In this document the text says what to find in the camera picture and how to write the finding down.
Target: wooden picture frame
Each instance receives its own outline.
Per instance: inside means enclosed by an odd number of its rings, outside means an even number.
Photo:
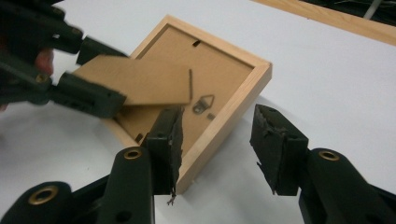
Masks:
[[[172,16],[155,27],[131,58],[191,68],[193,94],[183,115],[183,154],[177,182],[177,193],[183,193],[269,82],[272,65]],[[205,96],[214,96],[213,105],[197,114],[194,106]],[[136,130],[142,134],[149,131],[162,108],[126,107],[107,123],[125,146],[135,146]]]

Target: table surface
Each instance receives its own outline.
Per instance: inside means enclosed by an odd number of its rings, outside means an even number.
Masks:
[[[246,0],[68,0],[66,19],[132,52],[173,15],[274,64],[255,104],[281,111],[310,140],[349,158],[365,179],[396,192],[396,48]],[[56,51],[54,81],[76,56]],[[190,189],[157,223],[303,223],[298,197],[272,195],[249,145],[254,104]],[[97,118],[48,104],[0,114],[0,216],[27,189],[59,180],[79,189],[110,172],[123,148]]]

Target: wooden edge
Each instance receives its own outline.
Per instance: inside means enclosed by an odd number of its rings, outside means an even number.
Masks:
[[[263,64],[253,69],[247,80],[239,87],[228,103],[220,110],[204,133],[183,157],[177,182],[177,194],[184,193],[193,179],[208,163],[224,139],[253,104],[262,89],[272,78],[272,65]]]
[[[142,58],[169,27],[176,28],[180,32],[193,36],[253,68],[247,79],[238,88],[228,103],[220,110],[216,119],[210,123],[189,152],[183,156],[182,166],[179,170],[179,180],[177,182],[177,193],[182,194],[213,156],[216,149],[231,132],[233,126],[240,120],[246,109],[248,109],[248,106],[253,103],[265,85],[269,82],[272,77],[272,64],[223,39],[169,15],[165,16],[143,40],[131,54],[131,57],[135,59]]]
[[[357,35],[396,46],[396,27],[298,0],[253,0]]]
[[[131,57],[136,59],[143,57],[143,55],[151,48],[156,40],[161,37],[163,32],[165,32],[169,26],[174,27],[187,35],[191,35],[201,41],[204,41],[207,45],[223,51],[228,55],[237,55],[237,58],[235,57],[237,60],[252,67],[257,67],[266,63],[269,64],[269,62],[263,60],[262,58],[244,49],[240,49],[237,46],[224,41],[224,39],[218,38],[204,30],[201,30],[170,15],[166,15],[163,18],[163,20],[148,35],[148,37],[136,48],[136,50],[134,50]]]
[[[113,132],[125,147],[138,147],[136,141],[114,120],[102,119],[102,122]]]

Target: hand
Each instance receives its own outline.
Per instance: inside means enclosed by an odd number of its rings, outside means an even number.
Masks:
[[[0,36],[0,50],[7,51],[7,39]],[[42,49],[35,58],[35,67],[38,70],[52,75],[53,73],[53,49]],[[0,111],[5,111],[7,105],[0,105]]]

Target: brass rivet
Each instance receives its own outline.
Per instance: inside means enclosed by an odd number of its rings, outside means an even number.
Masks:
[[[53,11],[54,13],[58,14],[58,15],[60,15],[60,14],[63,13],[63,12],[62,12],[59,8],[57,8],[57,7],[55,7],[52,11]]]
[[[333,152],[330,151],[320,151],[319,156],[328,161],[339,161],[340,157]]]
[[[35,81],[38,82],[38,83],[46,82],[48,79],[49,79],[49,76],[44,75],[44,74],[38,74],[35,77]]]
[[[124,158],[126,160],[135,160],[142,155],[142,151],[137,148],[130,149],[124,153]]]
[[[73,28],[72,29],[72,33],[75,34],[75,35],[79,35],[79,34],[81,34],[81,31],[79,29],[77,29],[77,28]]]
[[[58,194],[58,187],[53,185],[46,186],[36,191],[29,197],[29,204],[40,205],[42,203],[46,203],[51,199],[55,198],[57,194]]]

